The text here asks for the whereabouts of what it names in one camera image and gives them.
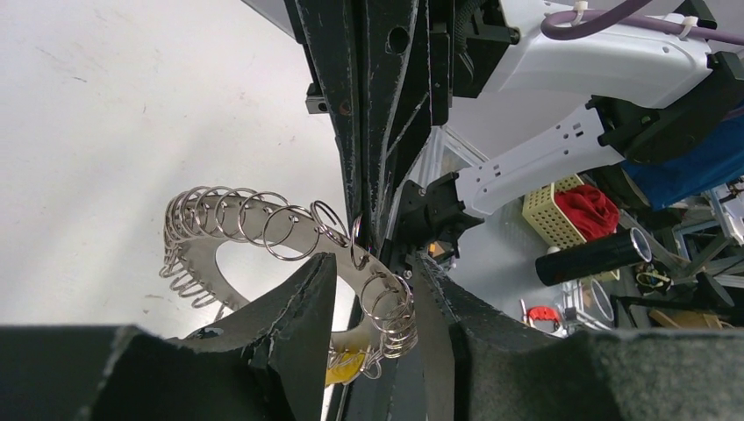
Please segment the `metal disc with keyrings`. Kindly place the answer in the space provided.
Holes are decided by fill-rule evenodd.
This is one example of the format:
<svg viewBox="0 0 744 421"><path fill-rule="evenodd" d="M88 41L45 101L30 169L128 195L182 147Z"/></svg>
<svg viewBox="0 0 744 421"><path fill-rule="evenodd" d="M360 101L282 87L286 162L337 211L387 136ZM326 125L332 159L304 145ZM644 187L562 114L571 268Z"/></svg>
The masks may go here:
<svg viewBox="0 0 744 421"><path fill-rule="evenodd" d="M357 245L360 225L356 219L346 228L320 200L304 207L271 191L198 186L168 202L159 276L194 308L218 303L222 310L236 311L250 301L218 267L217 250L223 244L256 246L287 262L330 253L337 261L337 276L354 291L362 316L356 327L332 333L328 353L366 351L359 376L377 379L383 361L401 358L417 345L418 332L411 287Z"/></svg>

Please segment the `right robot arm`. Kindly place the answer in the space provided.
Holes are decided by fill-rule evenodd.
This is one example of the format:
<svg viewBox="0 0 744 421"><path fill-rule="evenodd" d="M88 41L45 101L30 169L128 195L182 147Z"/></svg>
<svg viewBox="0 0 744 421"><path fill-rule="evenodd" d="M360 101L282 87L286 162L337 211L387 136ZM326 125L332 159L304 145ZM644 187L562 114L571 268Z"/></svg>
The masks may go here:
<svg viewBox="0 0 744 421"><path fill-rule="evenodd" d="M408 210L404 246L456 240L511 200L564 175L629 160L656 163L699 144L743 98L739 45L706 4L661 16L642 1L288 1L309 61L311 96L330 117L350 218L383 248L393 196L457 97L499 129L489 98L546 90L580 96L567 117L486 165L448 177Z"/></svg>

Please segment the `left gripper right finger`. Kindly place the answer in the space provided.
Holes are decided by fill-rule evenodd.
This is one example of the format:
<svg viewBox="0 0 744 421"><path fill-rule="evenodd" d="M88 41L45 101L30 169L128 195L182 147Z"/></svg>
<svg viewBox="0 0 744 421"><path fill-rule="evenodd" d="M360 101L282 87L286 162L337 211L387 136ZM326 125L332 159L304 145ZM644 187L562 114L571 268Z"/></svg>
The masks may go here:
<svg viewBox="0 0 744 421"><path fill-rule="evenodd" d="M555 338L468 292L423 253L413 272L428 418L556 420L558 394L537 360Z"/></svg>

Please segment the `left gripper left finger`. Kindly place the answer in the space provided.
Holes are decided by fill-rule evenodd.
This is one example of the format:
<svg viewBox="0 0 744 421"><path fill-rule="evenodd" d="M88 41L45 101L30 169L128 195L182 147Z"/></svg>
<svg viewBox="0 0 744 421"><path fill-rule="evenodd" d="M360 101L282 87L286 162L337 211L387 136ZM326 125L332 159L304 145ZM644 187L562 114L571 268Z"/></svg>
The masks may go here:
<svg viewBox="0 0 744 421"><path fill-rule="evenodd" d="M218 414L244 420L318 420L334 314L337 261L319 253L264 296L187 336L219 359Z"/></svg>

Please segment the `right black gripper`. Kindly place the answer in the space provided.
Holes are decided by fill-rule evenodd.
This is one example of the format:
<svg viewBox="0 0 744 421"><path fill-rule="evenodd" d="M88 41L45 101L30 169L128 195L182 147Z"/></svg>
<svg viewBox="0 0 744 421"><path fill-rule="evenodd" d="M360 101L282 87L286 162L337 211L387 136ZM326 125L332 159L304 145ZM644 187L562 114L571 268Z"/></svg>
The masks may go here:
<svg viewBox="0 0 744 421"><path fill-rule="evenodd" d="M444 125L454 97L477 97L521 35L506 24L499 1L288 1L285 7L311 69L310 108L328 114L333 125L347 220L359 217L365 203L365 241L380 245L427 123Z"/></svg>

